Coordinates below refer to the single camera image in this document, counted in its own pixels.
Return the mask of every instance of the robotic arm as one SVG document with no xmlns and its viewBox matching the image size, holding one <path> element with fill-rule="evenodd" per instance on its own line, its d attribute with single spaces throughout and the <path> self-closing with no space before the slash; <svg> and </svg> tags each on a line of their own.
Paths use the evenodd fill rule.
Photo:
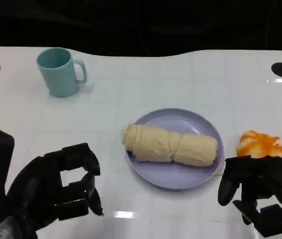
<svg viewBox="0 0 282 239">
<path fill-rule="evenodd" d="M 254 159 L 250 156 L 228 158 L 218 191 L 218 202 L 225 206 L 231 202 L 242 185 L 241 200 L 234 205 L 241 211 L 245 224 L 254 224 L 264 237 L 282 233 L 282 208 L 271 205 L 257 211 L 257 199 L 276 196 L 282 204 L 282 158 L 266 156 Z"/>
<path fill-rule="evenodd" d="M 13 152 L 13 137 L 0 131 L 0 238 L 37 239 L 36 231 L 56 219 L 88 214 L 103 215 L 95 189 L 99 162 L 88 144 L 82 143 L 32 160 L 5 194 L 5 182 Z M 60 172 L 83 167 L 81 181 L 63 187 Z"/>
</svg>

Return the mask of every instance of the white table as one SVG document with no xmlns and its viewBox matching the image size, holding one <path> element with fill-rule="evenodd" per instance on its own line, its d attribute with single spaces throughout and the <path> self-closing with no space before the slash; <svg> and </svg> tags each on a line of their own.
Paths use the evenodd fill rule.
<svg viewBox="0 0 282 239">
<path fill-rule="evenodd" d="M 101 165 L 96 187 L 105 218 L 90 213 L 54 222 L 38 232 L 40 239 L 258 238 L 234 206 L 218 205 L 219 177 L 185 192 L 161 190 L 139 178 L 125 161 L 121 130 L 149 111 L 178 107 L 216 126 L 226 157 L 235 156 L 247 130 L 282 136 L 282 80 L 271 72 L 274 62 L 282 62 L 282 52 L 215 50 L 138 58 L 72 51 L 85 62 L 89 83 L 59 99 L 49 96 L 35 64 L 42 50 L 0 48 L 0 129 L 15 138 L 6 189 L 36 156 L 87 142 Z M 83 175 L 77 170 L 62 178 L 69 183 Z"/>
</svg>

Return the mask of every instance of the ceramic mug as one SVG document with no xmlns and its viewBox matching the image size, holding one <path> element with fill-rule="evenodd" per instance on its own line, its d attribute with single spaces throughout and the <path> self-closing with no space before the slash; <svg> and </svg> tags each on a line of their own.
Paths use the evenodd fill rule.
<svg viewBox="0 0 282 239">
<path fill-rule="evenodd" d="M 83 80 L 78 80 L 74 63 L 81 66 Z M 37 57 L 38 68 L 50 93 L 57 97 L 66 97 L 76 93 L 80 83 L 87 82 L 86 66 L 81 60 L 74 60 L 64 48 L 44 50 Z"/>
</svg>

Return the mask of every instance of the purple plate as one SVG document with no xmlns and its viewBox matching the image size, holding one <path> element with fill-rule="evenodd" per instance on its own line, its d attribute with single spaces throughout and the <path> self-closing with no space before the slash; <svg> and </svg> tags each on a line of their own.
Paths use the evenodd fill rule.
<svg viewBox="0 0 282 239">
<path fill-rule="evenodd" d="M 171 190 L 197 187 L 209 180 L 224 160 L 223 143 L 219 133 L 209 121 L 196 113 L 182 109 L 162 109 L 143 116 L 136 123 L 179 133 L 210 135 L 218 141 L 217 156 L 210 167 L 193 167 L 175 162 L 140 162 L 127 153 L 126 158 L 135 172 L 158 187 Z"/>
</svg>

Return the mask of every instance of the bread roll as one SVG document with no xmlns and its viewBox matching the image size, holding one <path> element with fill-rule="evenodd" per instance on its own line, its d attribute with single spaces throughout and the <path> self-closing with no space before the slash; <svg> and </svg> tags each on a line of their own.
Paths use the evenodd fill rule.
<svg viewBox="0 0 282 239">
<path fill-rule="evenodd" d="M 282 139 L 250 130 L 242 135 L 236 152 L 237 156 L 263 158 L 269 155 L 282 158 Z"/>
<path fill-rule="evenodd" d="M 217 141 L 211 136 L 184 134 L 173 160 L 196 167 L 207 167 L 216 158 L 216 149 Z"/>
<path fill-rule="evenodd" d="M 139 161 L 175 162 L 207 167 L 216 158 L 217 140 L 211 136 L 184 134 L 163 128 L 131 124 L 122 143 Z"/>
</svg>

